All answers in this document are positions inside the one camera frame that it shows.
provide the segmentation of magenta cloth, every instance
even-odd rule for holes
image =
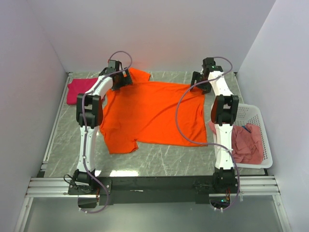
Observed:
[[[98,78],[91,79],[73,79],[73,81],[68,84],[68,95],[67,95],[67,104],[75,105],[77,95],[79,93],[86,93],[97,81]]]
[[[210,129],[216,134],[214,124],[208,123]],[[263,145],[260,128],[249,124],[245,126],[250,132],[240,126],[233,126],[232,155],[236,163],[261,164],[263,161]]]

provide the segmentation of orange cloth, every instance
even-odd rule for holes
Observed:
[[[200,146],[186,141],[175,122],[176,105],[189,85],[148,82],[146,72],[130,69],[132,85],[106,93],[100,131],[110,154],[138,149],[137,141],[153,144]],[[191,140],[207,142],[201,90],[188,92],[179,107],[178,122]]]

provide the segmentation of white laundry basket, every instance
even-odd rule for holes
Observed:
[[[263,161],[261,164],[238,163],[237,166],[241,168],[270,168],[272,166],[272,157],[261,111],[254,105],[239,104],[237,117],[234,125],[244,126],[247,123],[254,124],[260,127],[264,150]]]

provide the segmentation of white wall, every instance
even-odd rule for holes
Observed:
[[[0,231],[15,227],[51,132],[65,71],[24,0],[0,7]]]
[[[277,0],[238,73],[261,109],[293,231],[309,226],[309,1]]]
[[[117,50],[144,70],[200,70],[225,56],[238,71],[275,0],[28,2],[66,71],[100,71]]]

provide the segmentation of gray marble tabletop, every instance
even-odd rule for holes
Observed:
[[[150,72],[150,81],[171,83],[191,82],[191,72]],[[98,73],[71,73],[69,83],[73,78],[93,78]],[[230,90],[243,99],[233,73],[225,76]],[[44,177],[63,177],[73,174],[76,170],[80,149],[80,131],[75,119],[76,106],[66,104],[65,99],[58,119],[58,126],[48,151],[48,164]],[[214,101],[213,91],[205,95],[205,123],[210,121],[211,105]],[[207,128],[207,140],[213,142],[211,130]],[[103,136],[98,133],[95,148],[96,170],[100,176],[170,176],[170,175],[212,175],[215,155],[213,146],[183,147],[174,145],[146,144],[138,142],[139,149],[129,154],[110,155],[104,143]],[[257,175],[265,174],[263,169],[240,168],[240,173]]]

